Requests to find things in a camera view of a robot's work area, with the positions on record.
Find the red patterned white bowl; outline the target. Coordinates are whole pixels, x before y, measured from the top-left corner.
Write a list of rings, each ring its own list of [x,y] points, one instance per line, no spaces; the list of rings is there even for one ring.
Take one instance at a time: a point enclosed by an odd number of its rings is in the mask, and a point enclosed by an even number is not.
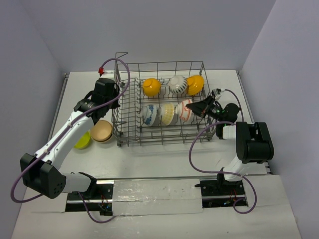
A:
[[[189,121],[191,118],[192,110],[186,106],[187,104],[191,104],[191,103],[192,103],[191,99],[186,99],[175,106],[175,114],[177,114],[178,117],[184,122]]]

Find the large orange plastic bowl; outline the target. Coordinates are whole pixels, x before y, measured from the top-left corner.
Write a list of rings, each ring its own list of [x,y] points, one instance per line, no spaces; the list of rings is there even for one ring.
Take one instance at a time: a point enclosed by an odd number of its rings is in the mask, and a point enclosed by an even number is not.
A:
[[[201,75],[193,75],[187,78],[188,90],[187,93],[194,96],[201,92],[204,87],[204,78]]]

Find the white striped ceramic bowl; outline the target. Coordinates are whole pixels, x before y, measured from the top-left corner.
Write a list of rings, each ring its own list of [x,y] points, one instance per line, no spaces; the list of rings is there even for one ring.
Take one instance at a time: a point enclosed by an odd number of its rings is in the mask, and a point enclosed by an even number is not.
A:
[[[175,95],[184,93],[187,87],[187,79],[181,75],[173,76],[168,82],[169,91]]]

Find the pale yellow flower bowl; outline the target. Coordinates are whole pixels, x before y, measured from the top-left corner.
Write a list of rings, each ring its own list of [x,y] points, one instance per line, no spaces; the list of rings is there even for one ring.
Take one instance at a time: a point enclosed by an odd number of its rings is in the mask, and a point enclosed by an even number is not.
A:
[[[157,109],[159,125],[169,125],[174,118],[175,108],[173,103],[165,103]]]

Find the tan ceramic bowl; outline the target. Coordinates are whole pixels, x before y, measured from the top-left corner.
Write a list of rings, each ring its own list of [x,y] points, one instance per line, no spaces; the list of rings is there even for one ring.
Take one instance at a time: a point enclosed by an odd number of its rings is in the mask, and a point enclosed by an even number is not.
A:
[[[99,120],[91,129],[91,138],[99,143],[107,142],[111,139],[113,133],[113,126],[106,120]]]

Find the small orange plastic bowl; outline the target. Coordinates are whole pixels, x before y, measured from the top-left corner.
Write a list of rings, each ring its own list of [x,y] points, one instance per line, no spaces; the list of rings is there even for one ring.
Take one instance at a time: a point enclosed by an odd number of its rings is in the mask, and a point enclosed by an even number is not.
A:
[[[161,83],[156,78],[147,78],[143,81],[143,93],[147,97],[153,97],[160,93]]]

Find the blue floral ceramic bowl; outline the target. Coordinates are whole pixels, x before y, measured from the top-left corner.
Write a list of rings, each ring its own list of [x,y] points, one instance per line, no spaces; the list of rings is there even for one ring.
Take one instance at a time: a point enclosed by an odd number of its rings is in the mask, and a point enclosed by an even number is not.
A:
[[[157,107],[154,104],[143,106],[140,112],[142,122],[146,126],[152,126],[157,117]]]

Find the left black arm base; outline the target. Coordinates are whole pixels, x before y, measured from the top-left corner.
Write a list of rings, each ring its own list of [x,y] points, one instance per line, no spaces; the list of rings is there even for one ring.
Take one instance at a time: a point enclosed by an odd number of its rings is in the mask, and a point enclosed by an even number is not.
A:
[[[98,212],[100,216],[113,216],[112,202],[113,202],[114,181],[98,180],[95,191],[91,197],[85,196],[81,193],[86,206],[90,212]],[[65,212],[85,212],[85,206],[78,192],[67,194]]]

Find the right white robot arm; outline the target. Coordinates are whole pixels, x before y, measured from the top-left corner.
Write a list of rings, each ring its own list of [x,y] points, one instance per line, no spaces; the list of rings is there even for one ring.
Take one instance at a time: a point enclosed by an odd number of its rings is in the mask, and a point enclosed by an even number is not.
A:
[[[222,108],[215,102],[215,97],[209,96],[206,99],[190,103],[186,108],[201,118],[209,116],[216,120],[215,123],[207,126],[201,131],[191,144],[188,158],[190,165],[198,172],[204,170],[196,168],[191,161],[191,153],[196,141],[212,127],[216,128],[216,135],[222,140],[235,140],[236,156],[219,172],[217,172],[217,191],[227,195],[234,188],[234,182],[244,178],[251,166],[263,164],[274,156],[274,147],[271,136],[265,122],[247,123],[237,121],[241,107],[235,103],[228,103]]]

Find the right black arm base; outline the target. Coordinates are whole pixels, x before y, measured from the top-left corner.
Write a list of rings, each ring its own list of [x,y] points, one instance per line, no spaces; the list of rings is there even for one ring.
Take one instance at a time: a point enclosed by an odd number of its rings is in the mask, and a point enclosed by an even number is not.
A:
[[[223,174],[218,174],[215,180],[200,180],[195,188],[200,188],[203,208],[247,206],[245,190],[242,181],[229,182]]]

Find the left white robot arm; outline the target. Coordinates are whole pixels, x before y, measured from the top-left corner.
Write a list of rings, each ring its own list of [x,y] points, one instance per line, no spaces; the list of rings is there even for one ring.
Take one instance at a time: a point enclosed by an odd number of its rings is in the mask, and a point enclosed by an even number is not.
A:
[[[54,199],[61,193],[80,192],[85,198],[97,194],[96,179],[86,173],[62,174],[59,169],[79,139],[110,109],[119,107],[120,88],[114,80],[99,78],[94,90],[74,107],[58,133],[35,154],[20,159],[23,184]]]

